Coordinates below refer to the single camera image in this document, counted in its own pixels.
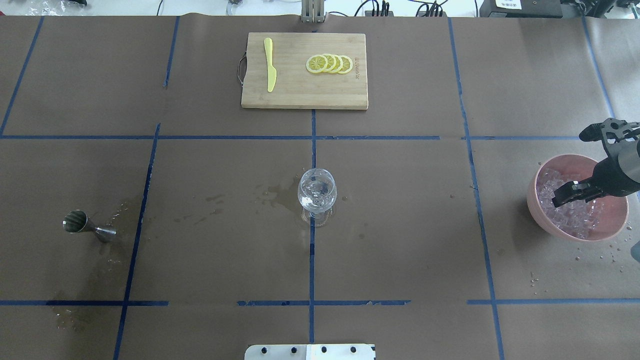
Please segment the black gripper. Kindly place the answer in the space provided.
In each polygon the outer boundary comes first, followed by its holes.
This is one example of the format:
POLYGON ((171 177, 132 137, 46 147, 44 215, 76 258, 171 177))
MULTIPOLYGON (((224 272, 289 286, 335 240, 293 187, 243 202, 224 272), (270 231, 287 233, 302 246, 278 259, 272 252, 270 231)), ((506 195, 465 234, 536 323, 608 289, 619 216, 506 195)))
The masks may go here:
POLYGON ((599 162, 592 173, 593 180, 569 181, 558 187, 551 202, 555 208, 569 203, 589 203, 612 196, 624 198, 639 191, 639 150, 622 147, 618 151, 606 151, 606 158, 599 162))

